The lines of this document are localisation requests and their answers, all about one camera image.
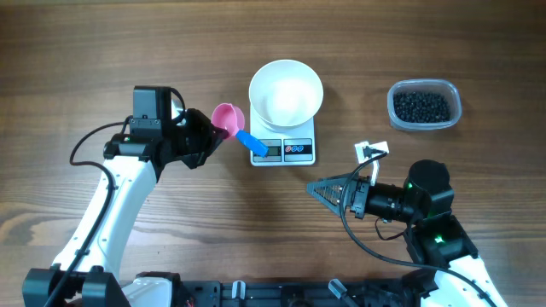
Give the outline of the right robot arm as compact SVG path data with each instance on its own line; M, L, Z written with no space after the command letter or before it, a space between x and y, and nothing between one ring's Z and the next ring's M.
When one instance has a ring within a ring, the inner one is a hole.
M350 286L337 279L329 291L348 306L503 306L479 256L451 204L455 193L445 164L424 159L410 168L404 185L378 183L360 170L308 183L306 191L340 217L349 237L366 253L390 264L410 267L398 279L367 280ZM400 222L409 260L381 255L351 230L348 214Z

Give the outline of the pink scoop blue handle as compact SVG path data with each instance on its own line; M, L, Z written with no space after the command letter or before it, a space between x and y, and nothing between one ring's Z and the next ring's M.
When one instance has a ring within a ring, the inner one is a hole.
M269 148L255 136L244 131L245 116L240 108L230 103L216 106L212 112L212 124L228 132L228 139L237 139L248 150L260 157L266 157Z

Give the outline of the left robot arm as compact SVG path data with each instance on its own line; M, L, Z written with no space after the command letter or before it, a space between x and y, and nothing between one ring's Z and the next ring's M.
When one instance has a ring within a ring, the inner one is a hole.
M49 268L29 270L22 285L26 306L178 306L186 295L172 273L145 272L121 286L121 260L165 167L204 165L229 133L165 86L135 87L133 112L119 126L103 162L85 162L102 176L72 238Z

